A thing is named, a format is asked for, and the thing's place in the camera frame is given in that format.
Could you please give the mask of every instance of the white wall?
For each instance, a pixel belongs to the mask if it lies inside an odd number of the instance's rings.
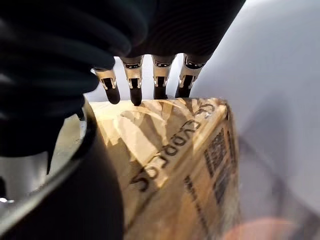
[[[172,66],[174,96],[182,56]],[[153,97],[151,57],[143,64],[142,94]],[[129,99],[119,59],[121,99]],[[298,198],[320,213],[320,0],[247,0],[204,67],[192,97],[222,97],[238,133]],[[101,86],[87,95],[105,101]]]

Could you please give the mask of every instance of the black finger pad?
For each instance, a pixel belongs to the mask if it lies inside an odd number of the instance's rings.
[[[110,103],[117,104],[120,102],[120,93],[118,86],[105,90],[105,93]]]
[[[141,88],[130,88],[130,98],[133,105],[139,106],[142,101]]]

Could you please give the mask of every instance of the brown cardboard box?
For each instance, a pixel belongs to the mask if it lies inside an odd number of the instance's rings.
[[[126,240],[220,239],[239,222],[238,147],[225,101],[91,106],[117,171]]]

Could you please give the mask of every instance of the metal bracket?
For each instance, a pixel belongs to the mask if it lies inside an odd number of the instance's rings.
[[[128,81],[129,87],[133,89],[132,79],[137,79],[137,88],[141,88],[142,83],[142,63],[144,56],[141,56],[139,61],[136,63],[126,63],[122,60],[126,80]]]
[[[99,78],[105,90],[108,90],[108,86],[106,85],[106,79],[110,80],[111,86],[113,89],[116,88],[117,86],[116,74],[113,69],[104,70],[104,69],[94,68],[94,72],[95,72],[95,75]]]
[[[165,87],[167,86],[168,78],[170,75],[170,70],[174,57],[170,59],[171,61],[159,62],[154,56],[152,56],[153,61],[153,82],[155,87]],[[164,77],[163,85],[159,85],[159,77]]]
[[[183,65],[179,76],[179,87],[183,88],[186,76],[192,76],[192,80],[190,85],[188,86],[189,89],[192,88],[194,82],[197,80],[202,68],[204,67],[205,63],[193,63],[188,61],[188,55],[183,55]]]

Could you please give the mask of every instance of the robotic hand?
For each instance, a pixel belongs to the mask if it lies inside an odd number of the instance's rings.
[[[202,68],[240,10],[244,0],[160,0],[148,21],[146,39],[133,45],[130,53],[120,55],[130,97],[134,105],[142,100],[142,63],[144,54],[153,60],[154,99],[166,99],[166,86],[176,54],[184,53],[176,98],[187,98]],[[120,100],[116,75],[111,69],[95,68],[109,101]]]
[[[152,55],[154,98],[165,99],[172,62],[184,53],[175,96],[187,98],[244,2],[2,1],[0,210],[4,202],[26,202],[5,216],[0,211],[0,238],[55,239],[62,232],[72,237],[81,231],[83,237],[95,232],[102,239],[121,239],[121,193],[112,167],[104,166],[105,146],[88,107],[88,130],[69,164],[50,183],[29,184],[28,179],[37,174],[43,179],[50,171],[64,120],[82,112],[84,93],[101,81],[109,101],[120,101],[114,56],[121,58],[131,101],[139,105],[143,56]],[[91,199],[95,202],[88,209]]]

